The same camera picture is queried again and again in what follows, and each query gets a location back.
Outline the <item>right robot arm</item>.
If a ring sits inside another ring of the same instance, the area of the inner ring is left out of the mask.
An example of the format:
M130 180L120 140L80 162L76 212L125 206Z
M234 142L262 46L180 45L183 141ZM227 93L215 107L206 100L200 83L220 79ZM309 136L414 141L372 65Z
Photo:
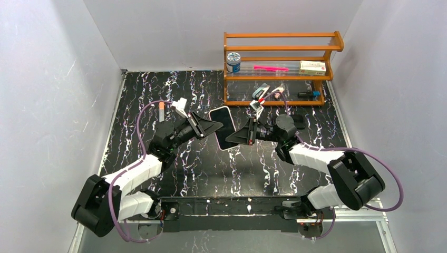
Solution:
M324 151L306 146L296 135L294 120L286 114L276 117L272 127L255 118L226 137L226 141L252 145L257 140L277 144L275 151L281 161L306 166L331 177L332 184L318 186L304 196L302 204L309 210L346 206L359 210L385 189L366 156L359 151Z

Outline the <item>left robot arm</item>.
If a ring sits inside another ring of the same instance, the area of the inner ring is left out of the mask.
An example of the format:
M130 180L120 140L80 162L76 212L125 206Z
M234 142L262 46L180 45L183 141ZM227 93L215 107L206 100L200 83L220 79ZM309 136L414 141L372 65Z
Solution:
M124 220L148 214L154 204L153 194L132 193L132 190L168 169L179 146L191 139L201 140L223 126L195 112L187 113L178 126L168 121L157 123L149 149L142 158L115 173L87 178L71 217L98 237L104 237L119 228Z

